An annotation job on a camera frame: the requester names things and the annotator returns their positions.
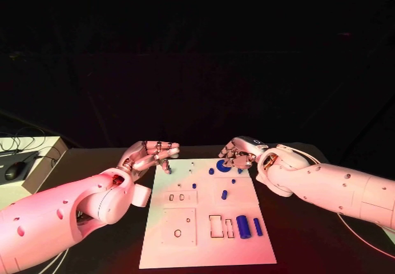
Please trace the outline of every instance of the blue object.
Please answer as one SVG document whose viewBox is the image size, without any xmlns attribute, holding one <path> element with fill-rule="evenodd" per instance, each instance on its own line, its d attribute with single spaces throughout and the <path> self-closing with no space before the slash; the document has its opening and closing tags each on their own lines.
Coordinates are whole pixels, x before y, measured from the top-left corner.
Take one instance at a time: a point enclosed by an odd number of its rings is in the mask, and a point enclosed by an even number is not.
<svg viewBox="0 0 395 274">
<path fill-rule="evenodd" d="M 256 229 L 257 236 L 262 236 L 263 234 L 262 234 L 262 229 L 260 229 L 257 218 L 253 218 L 253 224 L 255 224 L 255 229 Z"/>
<path fill-rule="evenodd" d="M 227 172 L 230 170 L 230 167 L 223 167 L 223 160 L 219 160 L 216 162 L 216 169 L 220 171 L 220 172 Z"/>
<path fill-rule="evenodd" d="M 250 231 L 246 221 L 246 216 L 240 215 L 236 217 L 236 226 L 239 227 L 239 234 L 242 239 L 250 238 Z"/>
<path fill-rule="evenodd" d="M 226 196 L 227 196 L 227 191 L 226 191 L 226 190 L 223 190 L 223 191 L 221 191 L 221 197 L 220 197 L 220 198 L 221 198 L 221 200 L 226 200 Z"/>
</svg>

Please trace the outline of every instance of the peg board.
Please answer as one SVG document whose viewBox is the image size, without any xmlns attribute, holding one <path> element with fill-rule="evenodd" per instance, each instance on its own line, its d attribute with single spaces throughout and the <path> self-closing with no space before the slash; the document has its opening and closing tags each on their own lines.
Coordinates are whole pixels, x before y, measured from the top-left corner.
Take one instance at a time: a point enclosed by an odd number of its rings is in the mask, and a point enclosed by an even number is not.
<svg viewBox="0 0 395 274">
<path fill-rule="evenodd" d="M 247 170 L 220 172 L 219 160 L 171 159 L 171 174 L 155 167 L 139 269 L 276 263 Z M 240 239 L 239 215 L 246 216 L 249 239 Z"/>
</svg>

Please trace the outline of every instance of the computer mouse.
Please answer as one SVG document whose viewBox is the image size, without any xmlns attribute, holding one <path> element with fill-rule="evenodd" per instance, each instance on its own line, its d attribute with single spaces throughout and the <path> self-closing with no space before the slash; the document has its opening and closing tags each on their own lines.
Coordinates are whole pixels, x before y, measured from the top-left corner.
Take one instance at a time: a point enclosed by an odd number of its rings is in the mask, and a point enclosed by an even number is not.
<svg viewBox="0 0 395 274">
<path fill-rule="evenodd" d="M 10 165 L 10 167 L 5 170 L 5 180 L 7 181 L 11 181 L 14 178 L 18 177 L 24 167 L 25 167 L 24 162 L 15 162 Z"/>
</svg>

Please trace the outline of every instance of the robotic arm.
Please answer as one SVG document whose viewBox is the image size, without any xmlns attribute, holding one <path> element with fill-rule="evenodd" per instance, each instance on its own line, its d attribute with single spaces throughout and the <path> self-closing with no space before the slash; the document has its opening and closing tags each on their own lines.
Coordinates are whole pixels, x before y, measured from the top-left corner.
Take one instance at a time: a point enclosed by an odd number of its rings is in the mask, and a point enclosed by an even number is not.
<svg viewBox="0 0 395 274">
<path fill-rule="evenodd" d="M 100 174 L 22 198 L 0 211 L 0 274 L 14 273 L 79 243 L 122 217 L 129 204 L 144 207 L 149 188 L 135 184 L 146 168 L 175 157 L 178 144 L 136 142 L 118 166 Z"/>
<path fill-rule="evenodd" d="M 256 180 L 278 195 L 294 193 L 315 206 L 395 229 L 395 181 L 321 164 L 304 152 L 283 145 L 269 148 L 245 136 L 230 140 L 219 157 L 227 167 L 249 168 L 256 162 Z"/>
</svg>

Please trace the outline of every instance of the dark background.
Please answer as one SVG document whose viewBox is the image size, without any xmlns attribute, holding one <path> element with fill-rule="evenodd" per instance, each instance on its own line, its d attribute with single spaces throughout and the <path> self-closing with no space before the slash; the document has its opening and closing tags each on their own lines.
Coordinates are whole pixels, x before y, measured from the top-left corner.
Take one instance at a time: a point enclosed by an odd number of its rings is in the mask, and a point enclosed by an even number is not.
<svg viewBox="0 0 395 274">
<path fill-rule="evenodd" d="M 366 2 L 2 5 L 0 130 L 84 148 L 249 135 L 393 179 L 395 3 Z"/>
</svg>

